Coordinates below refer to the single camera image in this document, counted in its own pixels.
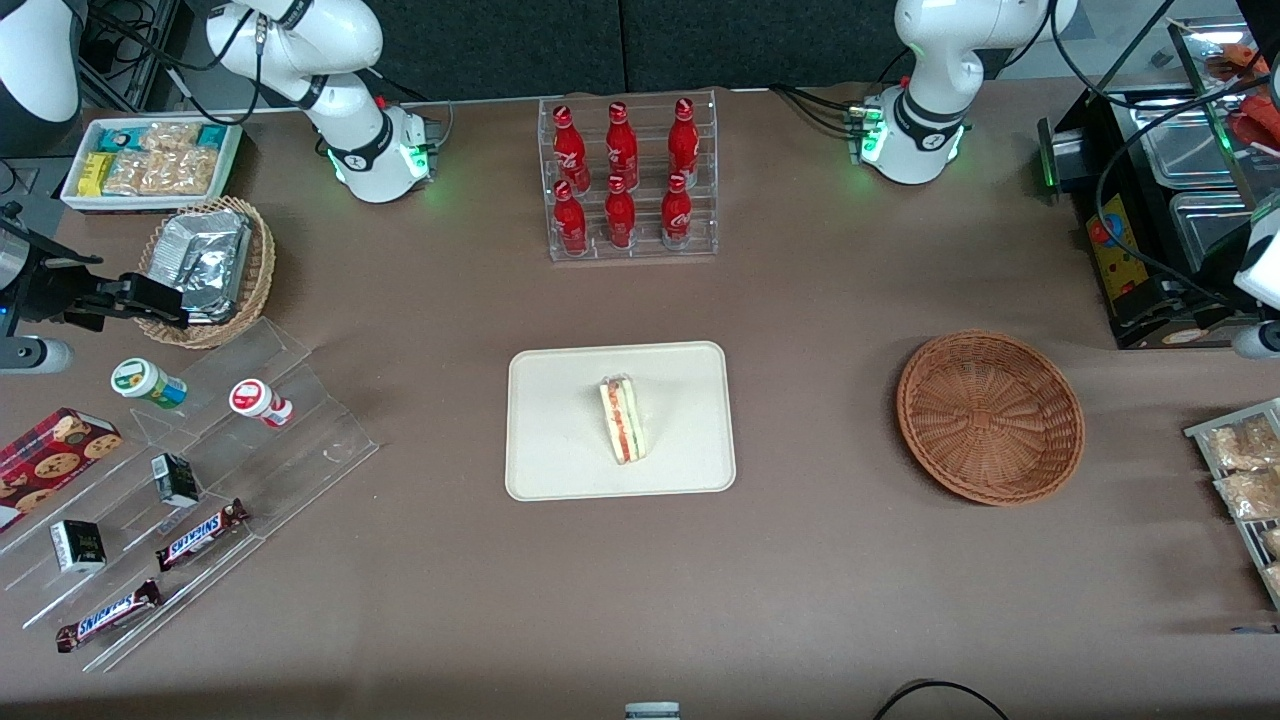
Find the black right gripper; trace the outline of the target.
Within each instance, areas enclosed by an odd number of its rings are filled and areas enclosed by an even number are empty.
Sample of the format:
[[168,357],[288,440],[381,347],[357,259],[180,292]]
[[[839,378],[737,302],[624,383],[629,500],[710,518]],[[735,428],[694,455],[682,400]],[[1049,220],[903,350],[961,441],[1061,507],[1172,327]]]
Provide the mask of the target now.
[[106,319],[122,316],[120,311],[178,329],[189,325],[179,290],[134,272],[120,275],[119,309],[118,283],[100,282],[88,270],[102,259],[32,231],[20,219],[22,210],[20,205],[3,206],[4,336],[17,334],[20,322],[51,322],[100,333]]

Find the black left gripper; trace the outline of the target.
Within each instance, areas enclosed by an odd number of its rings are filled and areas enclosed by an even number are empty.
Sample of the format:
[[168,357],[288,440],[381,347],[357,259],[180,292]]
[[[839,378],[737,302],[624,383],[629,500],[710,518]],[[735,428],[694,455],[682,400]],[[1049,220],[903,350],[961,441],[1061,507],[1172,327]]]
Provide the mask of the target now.
[[[1239,225],[1228,232],[1204,255],[1198,273],[1190,277],[1198,296],[1199,319],[1243,316],[1262,319],[1260,302],[1235,286],[1234,278],[1245,260],[1251,225]],[[1135,283],[1137,313],[1185,313],[1187,292],[1181,282],[1148,263],[1137,263],[1139,281]]]

